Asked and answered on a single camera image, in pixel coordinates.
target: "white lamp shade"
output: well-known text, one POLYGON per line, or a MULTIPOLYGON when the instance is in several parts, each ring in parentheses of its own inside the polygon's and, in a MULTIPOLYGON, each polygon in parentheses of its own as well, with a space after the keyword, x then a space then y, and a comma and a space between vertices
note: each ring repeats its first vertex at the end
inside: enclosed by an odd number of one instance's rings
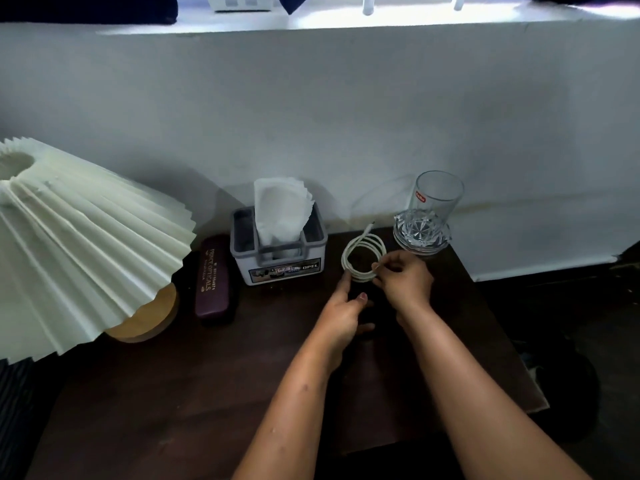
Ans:
POLYGON ((122 323, 169 284, 194 227, 163 193, 34 139, 0 143, 0 359, 122 323))

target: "drinking glass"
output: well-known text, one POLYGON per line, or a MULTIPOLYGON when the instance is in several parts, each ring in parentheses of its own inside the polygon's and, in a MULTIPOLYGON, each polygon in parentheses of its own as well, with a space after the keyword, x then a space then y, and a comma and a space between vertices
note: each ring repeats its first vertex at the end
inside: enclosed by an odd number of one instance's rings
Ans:
POLYGON ((396 215, 394 236, 404 249, 436 254, 449 245, 449 215, 465 192, 459 177, 446 171, 426 171, 415 180, 407 210, 396 215))

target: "hand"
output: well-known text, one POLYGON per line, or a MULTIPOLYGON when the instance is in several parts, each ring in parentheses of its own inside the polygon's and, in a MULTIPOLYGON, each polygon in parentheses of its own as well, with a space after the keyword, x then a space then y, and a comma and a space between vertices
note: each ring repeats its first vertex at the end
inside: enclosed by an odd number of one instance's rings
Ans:
POLYGON ((371 265, 378 275, 373 284, 382 288, 399 314, 412 315, 416 308, 430 308, 433 276, 424 261, 409 251, 393 251, 371 265))
POLYGON ((366 293, 360 293, 356 299, 349 301, 350 289, 351 274, 345 271, 308 338, 311 345, 329 354, 331 371, 340 365, 342 352, 353 337, 375 327, 373 323, 358 326, 358 315, 372 302, 367 300, 366 293))

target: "wooden desk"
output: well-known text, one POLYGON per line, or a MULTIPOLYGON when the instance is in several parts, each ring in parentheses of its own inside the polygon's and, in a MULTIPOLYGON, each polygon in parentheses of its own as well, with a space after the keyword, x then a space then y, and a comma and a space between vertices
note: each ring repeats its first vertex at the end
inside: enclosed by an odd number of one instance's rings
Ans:
MULTIPOLYGON (((395 249, 390 230, 378 231, 395 249)), ((233 322, 204 328, 193 317, 196 259, 175 277, 182 306, 160 336, 142 344, 102 337, 77 347, 77 364, 54 407, 28 480, 215 480, 228 478, 293 355, 342 272, 354 233, 332 235, 324 273, 240 286, 233 322)), ((433 306, 482 366, 524 409, 546 407, 510 341, 453 249, 428 260, 433 306)), ((440 428, 411 346, 372 284, 363 321, 327 397, 321 453, 347 454, 440 428)))

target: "white tissue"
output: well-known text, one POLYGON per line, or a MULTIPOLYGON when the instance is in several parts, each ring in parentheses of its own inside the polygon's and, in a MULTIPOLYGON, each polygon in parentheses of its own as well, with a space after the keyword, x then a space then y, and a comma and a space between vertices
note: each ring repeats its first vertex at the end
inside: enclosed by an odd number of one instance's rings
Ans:
POLYGON ((299 240, 314 206, 304 183, 292 177, 258 178, 253 192, 260 243, 275 246, 299 240))

